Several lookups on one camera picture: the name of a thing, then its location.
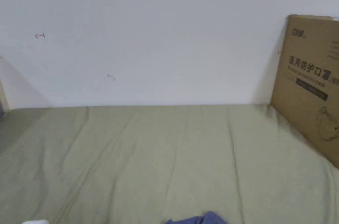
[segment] wrinkle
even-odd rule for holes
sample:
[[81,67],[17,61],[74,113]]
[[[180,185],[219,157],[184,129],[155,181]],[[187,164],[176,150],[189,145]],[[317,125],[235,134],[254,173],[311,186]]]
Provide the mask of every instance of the wrinkle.
[[40,149],[40,154],[38,156],[38,169],[36,171],[36,173],[34,174],[34,180],[38,180],[39,181],[39,204],[37,206],[37,209],[34,211],[33,215],[31,216],[31,219],[35,219],[35,217],[38,215],[38,213],[41,211],[43,204],[47,198],[47,194],[48,194],[48,185],[47,185],[47,180],[46,180],[46,176],[45,176],[45,151],[46,151],[46,142],[45,140],[42,138],[40,140],[40,144],[41,149]]
[[[186,124],[185,124],[185,128],[184,128],[184,133],[183,135],[186,135],[186,132],[187,132],[187,128],[188,128],[188,119],[189,119],[189,114],[190,114],[190,107],[188,108],[188,112],[187,112],[187,117],[186,117]],[[179,143],[180,143],[180,140],[179,138],[177,139],[177,143],[175,144],[175,149],[174,149],[174,164],[173,164],[173,168],[172,168],[172,172],[171,172],[171,176],[170,176],[170,181],[166,187],[166,196],[165,196],[165,202],[167,200],[167,197],[168,197],[168,193],[169,193],[169,190],[170,190],[170,185],[172,183],[172,180],[173,180],[173,174],[174,174],[174,171],[175,171],[175,168],[177,167],[177,159],[178,159],[178,148],[179,148]]]
[[227,127],[228,127],[228,136],[231,139],[231,144],[232,144],[232,154],[233,154],[233,159],[234,159],[234,169],[235,169],[235,174],[236,174],[236,182],[237,182],[237,191],[239,195],[239,213],[241,216],[241,223],[245,223],[245,217],[244,217],[244,209],[243,209],[243,203],[242,203],[242,196],[241,196],[241,190],[240,190],[240,179],[239,179],[239,173],[238,173],[238,166],[237,166],[237,159],[236,159],[236,150],[235,150],[235,144],[234,144],[234,139],[233,139],[233,130],[232,126],[230,124],[230,115],[229,115],[229,110],[226,110],[226,119],[227,119]]
[[333,167],[330,163],[327,163],[326,170],[326,203],[325,214],[323,223],[338,223],[337,220],[337,195],[336,195],[336,183],[333,175]]
[[73,140],[71,141],[71,143],[68,145],[67,149],[66,149],[66,152],[64,153],[64,155],[62,156],[62,159],[59,163],[59,173],[61,172],[61,170],[63,169],[64,167],[64,164],[65,164],[65,159],[66,159],[66,156],[69,154],[70,150],[72,149],[75,141],[79,138],[81,132],[83,131],[85,125],[87,124],[87,122],[89,121],[89,107],[86,107],[86,112],[85,112],[85,118],[84,118],[84,121],[82,123],[82,125],[79,127],[79,129],[77,130],[75,136],[73,137]]
[[[71,211],[75,201],[77,200],[77,198],[79,197],[81,190],[83,188],[83,186],[86,184],[86,182],[88,181],[88,179],[90,179],[90,177],[93,175],[93,173],[96,171],[96,169],[98,168],[98,166],[100,165],[100,163],[102,162],[103,159],[103,155],[104,153],[108,152],[108,148],[110,146],[110,144],[113,143],[113,146],[111,147],[111,149],[114,149],[116,143],[119,141],[119,139],[121,138],[121,136],[124,134],[124,131],[126,130],[126,128],[132,123],[132,121],[135,119],[135,117],[137,116],[138,113],[136,113],[125,125],[124,128],[122,129],[122,131],[119,133],[119,136],[116,140],[109,140],[108,143],[104,146],[104,148],[102,149],[102,151],[99,153],[98,157],[96,158],[96,161],[93,162],[90,167],[88,168],[88,170],[86,171],[85,174],[85,178],[82,181],[81,185],[76,189],[75,193],[68,199],[66,206],[62,208],[62,210],[59,212],[59,217],[57,218],[57,221],[55,221],[56,224],[59,224],[60,221],[62,220],[63,216],[67,216],[69,214],[69,212]],[[131,156],[133,155],[133,153],[135,152],[136,149],[136,143],[133,146],[133,150],[132,153],[129,154],[129,157],[127,159],[127,162],[125,165],[123,165],[123,169],[119,170],[117,175],[122,172],[124,170],[124,168],[126,167],[126,165],[128,164]]]

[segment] white object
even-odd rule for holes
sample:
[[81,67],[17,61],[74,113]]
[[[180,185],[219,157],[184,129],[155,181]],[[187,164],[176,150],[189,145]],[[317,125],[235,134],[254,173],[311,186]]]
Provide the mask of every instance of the white object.
[[48,224],[48,221],[40,220],[40,221],[26,221],[23,224]]

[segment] bedding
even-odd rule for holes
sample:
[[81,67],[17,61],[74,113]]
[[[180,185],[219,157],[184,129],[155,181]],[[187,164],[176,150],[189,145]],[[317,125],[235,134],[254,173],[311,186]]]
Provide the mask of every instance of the bedding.
[[338,223],[339,172],[271,106],[13,110],[0,222]]

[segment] red pen mark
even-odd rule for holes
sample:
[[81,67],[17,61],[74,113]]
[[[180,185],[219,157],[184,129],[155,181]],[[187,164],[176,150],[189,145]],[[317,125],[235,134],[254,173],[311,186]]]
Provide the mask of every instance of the red pen mark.
[[40,39],[39,37],[41,37],[41,36],[43,36],[43,37],[45,37],[45,33],[44,32],[42,32],[42,35],[35,35],[35,38],[37,38],[37,39]]

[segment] printed logo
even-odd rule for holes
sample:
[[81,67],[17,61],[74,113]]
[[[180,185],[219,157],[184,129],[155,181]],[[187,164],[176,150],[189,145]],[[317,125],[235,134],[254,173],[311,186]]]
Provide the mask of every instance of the printed logo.
[[294,28],[292,30],[292,35],[294,36],[297,36],[297,37],[305,37],[305,36],[302,36],[304,34],[304,30],[299,30],[297,28]]

